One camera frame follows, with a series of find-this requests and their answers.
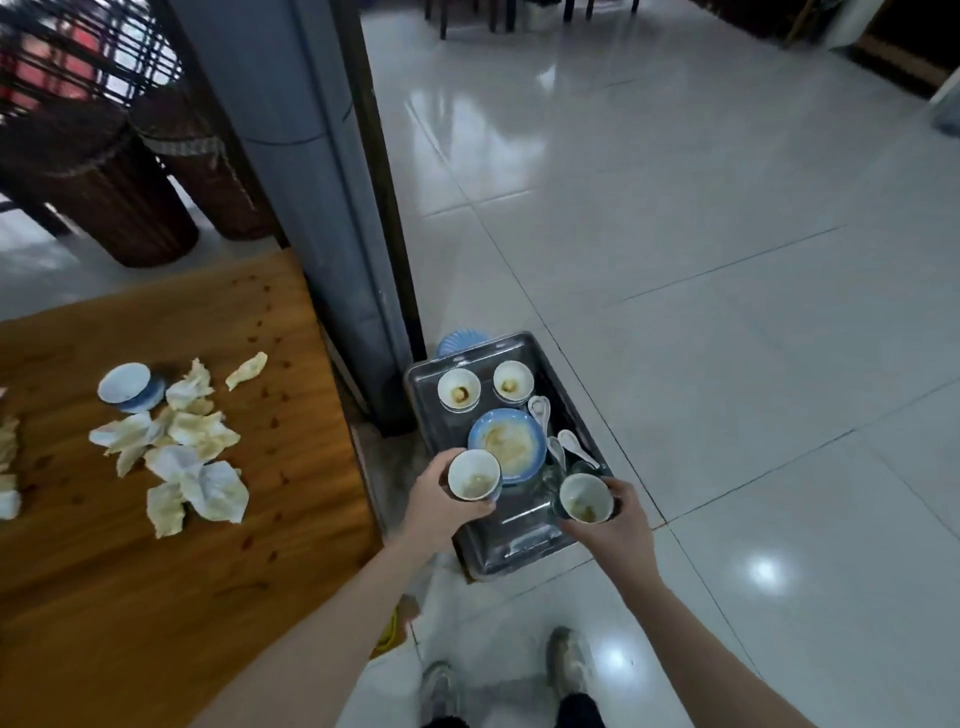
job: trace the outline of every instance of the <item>sneaker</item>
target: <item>sneaker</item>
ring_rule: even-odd
[[[553,631],[546,646],[546,674],[558,700],[575,692],[589,693],[593,665],[579,632],[567,627]]]
[[[448,663],[434,663],[420,684],[420,725],[440,717],[460,716],[460,685]]]

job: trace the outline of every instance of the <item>white porcelain spoon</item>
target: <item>white porcelain spoon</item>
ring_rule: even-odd
[[[534,395],[527,401],[527,409],[543,430],[543,437],[548,437],[546,428],[550,422],[550,400],[542,395]]]
[[[560,444],[560,440],[556,437],[548,437],[546,439],[546,448],[547,451],[553,455],[553,459],[557,461],[557,465],[560,466],[561,475],[566,477],[566,454],[564,453],[564,446]]]
[[[592,466],[594,470],[600,470],[600,463],[594,460],[592,457],[587,455],[587,451],[580,447],[580,440],[577,439],[577,436],[573,434],[568,429],[562,429],[557,433],[557,439],[560,441],[560,444],[564,446],[565,449],[572,452],[574,455],[579,457],[588,465]]]

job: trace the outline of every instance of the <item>forearm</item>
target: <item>forearm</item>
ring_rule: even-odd
[[[611,578],[697,728],[813,728],[754,675],[659,579]]]
[[[195,728],[333,728],[396,603],[429,554],[413,539],[386,546],[320,609],[254,660]]]

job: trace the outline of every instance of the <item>wicker basket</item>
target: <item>wicker basket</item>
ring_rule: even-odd
[[[109,101],[55,99],[9,120],[0,128],[0,166],[128,267],[172,262],[200,235],[126,113]]]
[[[147,148],[227,240],[254,240],[273,232],[237,180],[223,142],[182,84],[148,90],[133,102],[130,119]]]

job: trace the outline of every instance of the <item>white bowl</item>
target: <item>white bowl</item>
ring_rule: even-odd
[[[450,492],[460,500],[496,500],[500,487],[500,463],[484,449],[468,449],[450,463],[446,473]]]
[[[132,362],[114,367],[104,375],[97,387],[97,397],[107,404],[132,400],[150,384],[150,367]]]
[[[502,362],[493,370],[493,390],[510,404],[521,404],[534,393],[534,375],[526,364],[518,361]]]
[[[613,494],[596,475],[569,475],[560,486],[560,505],[580,523],[602,523],[613,515]]]
[[[451,412],[469,412],[480,401],[480,378],[469,369],[451,369],[437,382],[437,396]]]

